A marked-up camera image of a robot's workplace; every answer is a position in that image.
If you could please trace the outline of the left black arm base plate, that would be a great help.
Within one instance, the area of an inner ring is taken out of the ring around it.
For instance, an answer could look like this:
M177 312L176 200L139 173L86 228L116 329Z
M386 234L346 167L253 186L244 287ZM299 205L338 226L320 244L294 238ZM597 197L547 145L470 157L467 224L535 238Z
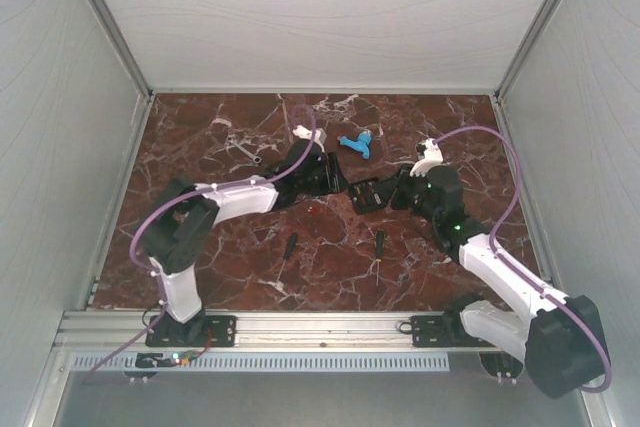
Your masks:
M237 317L200 312L186 323L165 315L148 333L147 347L191 348L209 345L228 348L235 345Z

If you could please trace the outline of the aluminium front rail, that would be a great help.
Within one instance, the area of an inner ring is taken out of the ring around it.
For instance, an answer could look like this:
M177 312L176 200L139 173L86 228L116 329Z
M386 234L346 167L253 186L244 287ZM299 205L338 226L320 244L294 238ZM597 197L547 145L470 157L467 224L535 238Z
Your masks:
M233 352L409 352L399 331L412 312L231 312ZM71 311L62 316L53 345L111 351L144 331L138 310Z

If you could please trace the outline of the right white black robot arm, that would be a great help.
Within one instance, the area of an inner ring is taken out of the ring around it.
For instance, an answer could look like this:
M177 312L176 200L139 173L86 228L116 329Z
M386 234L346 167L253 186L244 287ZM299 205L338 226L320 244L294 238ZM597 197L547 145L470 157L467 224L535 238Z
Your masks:
M581 389L606 390L612 366L597 306L541 280L507 252L466 209L457 171L436 166L412 176L403 166L375 189L394 210L408 210L431 225L449 258L487 284L507 305L503 311L474 300L442 320L445 338L465 344L475 337L521 362L534 385L558 399Z

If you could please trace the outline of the blue glue gun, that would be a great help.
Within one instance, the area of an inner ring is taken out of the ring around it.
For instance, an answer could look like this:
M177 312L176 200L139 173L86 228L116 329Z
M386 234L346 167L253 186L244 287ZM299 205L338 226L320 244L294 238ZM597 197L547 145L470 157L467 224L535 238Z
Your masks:
M361 154L365 160L370 159L371 150L370 144L373 140L373 134L370 130L361 131L355 140L349 139L346 136L340 136L338 143L340 146L348 147Z

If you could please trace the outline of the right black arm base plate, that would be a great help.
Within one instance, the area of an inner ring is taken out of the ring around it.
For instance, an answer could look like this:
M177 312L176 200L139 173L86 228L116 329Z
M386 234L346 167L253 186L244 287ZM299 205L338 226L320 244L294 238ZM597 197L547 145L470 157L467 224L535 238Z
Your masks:
M447 314L411 316L397 328L411 337L416 348L493 348L492 344L467 334L461 322Z

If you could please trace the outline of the black fuse box base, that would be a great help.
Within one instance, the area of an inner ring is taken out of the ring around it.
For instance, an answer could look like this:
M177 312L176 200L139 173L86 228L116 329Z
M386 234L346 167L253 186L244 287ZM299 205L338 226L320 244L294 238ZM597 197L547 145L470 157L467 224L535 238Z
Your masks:
M373 213L387 206L388 201L376 189L378 183L379 179L373 177L349 185L347 194L357 215Z

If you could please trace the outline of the silver ratchet wrench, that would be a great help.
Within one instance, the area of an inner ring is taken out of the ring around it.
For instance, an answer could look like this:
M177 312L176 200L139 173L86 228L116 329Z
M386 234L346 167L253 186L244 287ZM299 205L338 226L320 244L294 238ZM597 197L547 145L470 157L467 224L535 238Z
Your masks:
M254 164L260 165L262 163L262 158L256 153L251 152L247 148L245 148L234 135L229 135L226 139L226 144L230 147L234 147L238 149L242 154L244 154L247 158L249 158Z

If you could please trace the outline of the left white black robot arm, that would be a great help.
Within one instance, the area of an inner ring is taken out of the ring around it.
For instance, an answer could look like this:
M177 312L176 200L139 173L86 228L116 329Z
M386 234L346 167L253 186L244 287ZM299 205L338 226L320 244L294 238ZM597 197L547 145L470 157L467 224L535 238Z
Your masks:
M169 330L173 337L193 345L204 336L206 322L199 315L203 304L195 263L216 225L288 208L300 195L341 193L347 186L337 155L304 140L261 175L222 184L172 180L138 227L130 253L142 247L148 256L143 266L157 278L161 306L172 318Z

